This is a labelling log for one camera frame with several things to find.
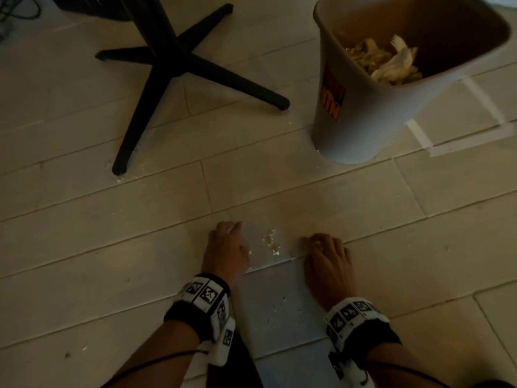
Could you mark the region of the person's right hand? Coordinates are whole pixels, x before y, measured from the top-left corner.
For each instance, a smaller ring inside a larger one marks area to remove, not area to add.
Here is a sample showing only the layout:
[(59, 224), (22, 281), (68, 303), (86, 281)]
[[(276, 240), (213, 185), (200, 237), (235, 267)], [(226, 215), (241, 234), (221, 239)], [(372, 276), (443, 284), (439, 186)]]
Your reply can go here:
[(305, 266), (305, 283), (314, 300), (325, 311), (342, 300), (358, 297), (350, 251), (340, 238), (316, 233), (313, 239), (314, 266)]

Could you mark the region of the person's left hand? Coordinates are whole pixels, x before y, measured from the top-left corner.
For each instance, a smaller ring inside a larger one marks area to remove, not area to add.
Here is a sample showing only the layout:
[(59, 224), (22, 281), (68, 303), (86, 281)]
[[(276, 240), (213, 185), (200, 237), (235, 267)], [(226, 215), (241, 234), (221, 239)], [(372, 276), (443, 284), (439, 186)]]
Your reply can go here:
[(230, 290), (234, 290), (250, 267), (238, 263), (238, 245), (242, 245), (242, 226), (242, 221), (219, 222), (208, 235), (203, 255), (201, 273), (219, 277)]

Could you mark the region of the person's left forearm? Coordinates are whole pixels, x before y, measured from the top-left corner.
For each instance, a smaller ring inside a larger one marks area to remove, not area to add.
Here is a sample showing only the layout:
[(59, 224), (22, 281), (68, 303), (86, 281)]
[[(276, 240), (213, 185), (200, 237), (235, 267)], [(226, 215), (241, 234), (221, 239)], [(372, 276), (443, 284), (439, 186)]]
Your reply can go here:
[(101, 388), (180, 388), (200, 343), (183, 322), (163, 322)]

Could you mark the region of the person's right forearm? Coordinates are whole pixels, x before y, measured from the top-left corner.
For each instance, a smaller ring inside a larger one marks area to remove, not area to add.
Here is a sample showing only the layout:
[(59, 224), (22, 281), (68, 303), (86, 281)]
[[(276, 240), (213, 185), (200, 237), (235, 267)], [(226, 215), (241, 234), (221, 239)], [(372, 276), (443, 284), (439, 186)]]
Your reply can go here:
[(381, 344), (370, 350), (365, 369), (375, 388), (450, 388), (401, 344)]

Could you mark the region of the pale food crumbs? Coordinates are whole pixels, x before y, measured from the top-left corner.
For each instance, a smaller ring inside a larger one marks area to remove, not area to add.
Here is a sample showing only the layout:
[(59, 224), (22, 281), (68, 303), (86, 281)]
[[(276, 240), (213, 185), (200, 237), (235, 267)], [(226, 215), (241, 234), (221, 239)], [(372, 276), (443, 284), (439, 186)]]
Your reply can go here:
[(263, 237), (263, 242), (271, 255), (279, 256), (280, 255), (280, 245), (275, 240), (276, 230), (275, 228), (269, 229)]

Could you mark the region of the black left wrist tracker band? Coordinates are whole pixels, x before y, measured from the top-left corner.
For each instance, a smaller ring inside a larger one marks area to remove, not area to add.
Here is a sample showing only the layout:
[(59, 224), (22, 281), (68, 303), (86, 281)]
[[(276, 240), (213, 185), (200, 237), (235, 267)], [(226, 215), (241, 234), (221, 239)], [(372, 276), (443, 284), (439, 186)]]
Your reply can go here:
[(226, 365), (235, 337), (229, 295), (230, 288), (220, 277), (196, 275), (182, 287), (163, 319), (183, 322), (196, 332), (201, 343), (210, 342), (208, 363), (217, 367)]

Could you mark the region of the black wrist tracker band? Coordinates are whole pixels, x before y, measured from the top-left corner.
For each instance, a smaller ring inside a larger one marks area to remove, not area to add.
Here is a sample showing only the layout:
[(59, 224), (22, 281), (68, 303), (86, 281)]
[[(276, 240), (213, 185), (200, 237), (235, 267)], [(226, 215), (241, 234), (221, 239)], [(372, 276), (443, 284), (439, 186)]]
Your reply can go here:
[(217, 367), (226, 365), (235, 337), (229, 295), (230, 288), (220, 277), (196, 275), (182, 287), (163, 319), (183, 322), (196, 332), (201, 343), (210, 342), (208, 363)]
[(364, 370), (371, 350), (383, 344), (402, 344), (390, 320), (361, 297), (349, 297), (337, 303), (327, 313), (325, 322), (326, 335), (334, 348), (328, 359), (340, 381), (352, 363)]

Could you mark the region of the black right wrist tracker band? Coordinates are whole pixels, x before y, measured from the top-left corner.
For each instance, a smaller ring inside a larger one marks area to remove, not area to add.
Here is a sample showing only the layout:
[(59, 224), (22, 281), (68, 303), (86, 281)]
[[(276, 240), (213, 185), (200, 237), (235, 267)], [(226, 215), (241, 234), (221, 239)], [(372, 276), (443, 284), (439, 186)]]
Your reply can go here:
[(352, 363), (364, 370), (371, 350), (383, 344), (402, 344), (390, 320), (361, 297), (349, 297), (337, 303), (327, 313), (325, 322), (326, 335), (334, 348), (328, 359), (340, 381)]

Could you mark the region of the grey waste bin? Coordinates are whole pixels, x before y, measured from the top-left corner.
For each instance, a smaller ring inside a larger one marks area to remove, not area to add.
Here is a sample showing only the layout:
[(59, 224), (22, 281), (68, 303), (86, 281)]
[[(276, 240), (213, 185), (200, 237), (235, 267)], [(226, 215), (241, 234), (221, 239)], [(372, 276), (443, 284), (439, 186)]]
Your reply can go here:
[[(504, 49), (510, 24), (485, 0), (319, 0), (320, 87), (312, 129), (316, 150), (343, 164), (377, 155), (436, 96)], [(423, 79), (392, 86), (373, 80), (347, 49), (397, 34), (418, 48)]]

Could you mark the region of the white floor tape strip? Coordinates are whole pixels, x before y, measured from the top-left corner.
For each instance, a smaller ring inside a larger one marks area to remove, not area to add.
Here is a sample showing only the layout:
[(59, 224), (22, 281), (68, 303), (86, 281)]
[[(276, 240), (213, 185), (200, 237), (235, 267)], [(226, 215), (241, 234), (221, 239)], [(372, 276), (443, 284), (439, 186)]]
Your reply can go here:
[(414, 138), (418, 141), (422, 149), (430, 149), (433, 147), (433, 143), (430, 138), (426, 135), (423, 129), (419, 126), (416, 120), (411, 119), (407, 122), (407, 127), (413, 134)]
[(495, 128), (488, 129), (470, 136), (426, 148), (429, 156), (439, 157), (458, 151), (479, 147), (488, 143), (497, 142), (506, 138), (517, 136), (517, 127), (513, 123), (505, 123)]

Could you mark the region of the crumpled paper waste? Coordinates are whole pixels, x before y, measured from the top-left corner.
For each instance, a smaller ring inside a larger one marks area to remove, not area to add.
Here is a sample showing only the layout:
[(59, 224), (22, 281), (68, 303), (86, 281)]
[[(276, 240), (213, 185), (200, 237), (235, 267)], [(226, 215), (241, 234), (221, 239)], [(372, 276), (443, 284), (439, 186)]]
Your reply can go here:
[(409, 47), (396, 34), (390, 44), (394, 53), (379, 47), (373, 38), (364, 38), (345, 51), (375, 82), (401, 86), (422, 80), (423, 73), (415, 64), (418, 48)]

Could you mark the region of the black cross table base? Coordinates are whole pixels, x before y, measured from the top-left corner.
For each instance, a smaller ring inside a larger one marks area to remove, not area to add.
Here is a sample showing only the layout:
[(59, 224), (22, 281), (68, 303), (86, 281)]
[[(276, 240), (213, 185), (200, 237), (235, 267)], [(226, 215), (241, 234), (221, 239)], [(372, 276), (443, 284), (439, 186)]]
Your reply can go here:
[(120, 1), (146, 45), (102, 50), (95, 57), (100, 61), (148, 64), (152, 68), (113, 162), (115, 176), (126, 174), (132, 153), (172, 78), (190, 73), (245, 93), (281, 111), (290, 107), (288, 98), (193, 53), (222, 20), (232, 14), (233, 4), (224, 4), (177, 35), (160, 0)]

